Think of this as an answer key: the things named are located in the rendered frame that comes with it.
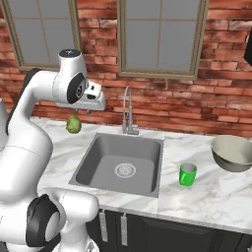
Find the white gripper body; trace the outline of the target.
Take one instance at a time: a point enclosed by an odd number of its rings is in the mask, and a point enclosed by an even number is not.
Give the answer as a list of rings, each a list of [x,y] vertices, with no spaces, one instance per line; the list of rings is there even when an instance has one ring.
[[[73,104],[65,104],[56,102],[59,107],[68,107],[72,109],[85,109],[85,110],[105,110],[106,101],[103,93],[100,93],[98,99],[84,99],[81,98]]]

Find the grey sink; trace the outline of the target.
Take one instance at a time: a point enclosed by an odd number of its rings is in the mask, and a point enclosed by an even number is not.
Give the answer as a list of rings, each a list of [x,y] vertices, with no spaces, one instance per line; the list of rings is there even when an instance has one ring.
[[[69,183],[158,197],[163,140],[96,133]]]

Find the green mug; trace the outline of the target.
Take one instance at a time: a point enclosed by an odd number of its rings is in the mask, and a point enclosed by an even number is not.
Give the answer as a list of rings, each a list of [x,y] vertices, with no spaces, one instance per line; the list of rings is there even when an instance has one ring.
[[[192,162],[182,162],[179,166],[179,183],[190,187],[195,181],[197,165]]]

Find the grey-green bowl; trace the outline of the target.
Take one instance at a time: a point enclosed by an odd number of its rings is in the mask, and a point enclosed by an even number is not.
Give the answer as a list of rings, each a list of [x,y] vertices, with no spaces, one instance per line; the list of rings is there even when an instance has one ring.
[[[252,142],[238,136],[214,137],[213,158],[218,166],[229,172],[243,172],[252,167]]]

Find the dark open cabinet door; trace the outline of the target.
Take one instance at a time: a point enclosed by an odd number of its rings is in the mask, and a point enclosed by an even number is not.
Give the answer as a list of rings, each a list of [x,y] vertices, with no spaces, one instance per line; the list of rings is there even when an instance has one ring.
[[[244,59],[252,67],[252,30],[247,41]]]

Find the green pear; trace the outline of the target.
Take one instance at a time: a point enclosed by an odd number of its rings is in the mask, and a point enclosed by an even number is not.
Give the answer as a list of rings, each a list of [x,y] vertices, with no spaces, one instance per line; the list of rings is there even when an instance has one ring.
[[[82,129],[82,123],[78,116],[72,114],[67,119],[66,129],[71,134],[78,134]]]

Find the silver tap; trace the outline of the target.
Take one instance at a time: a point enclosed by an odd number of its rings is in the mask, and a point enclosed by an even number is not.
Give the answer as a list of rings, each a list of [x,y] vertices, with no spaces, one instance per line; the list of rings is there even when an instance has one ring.
[[[135,136],[139,134],[138,125],[133,123],[132,91],[129,86],[123,96],[122,133]]]

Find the grey appliance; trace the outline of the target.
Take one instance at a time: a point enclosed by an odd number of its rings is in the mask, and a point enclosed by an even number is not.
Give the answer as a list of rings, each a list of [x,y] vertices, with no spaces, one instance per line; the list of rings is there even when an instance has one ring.
[[[5,148],[8,141],[8,136],[6,134],[7,119],[8,112],[3,99],[0,97],[0,152]]]

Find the window with tan frame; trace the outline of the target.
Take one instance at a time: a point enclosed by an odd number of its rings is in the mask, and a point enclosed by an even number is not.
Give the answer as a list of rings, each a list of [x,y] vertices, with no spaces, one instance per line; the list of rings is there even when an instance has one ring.
[[[77,0],[0,0],[18,68],[58,70],[58,53],[81,51]]]
[[[195,80],[210,0],[116,0],[121,77]]]

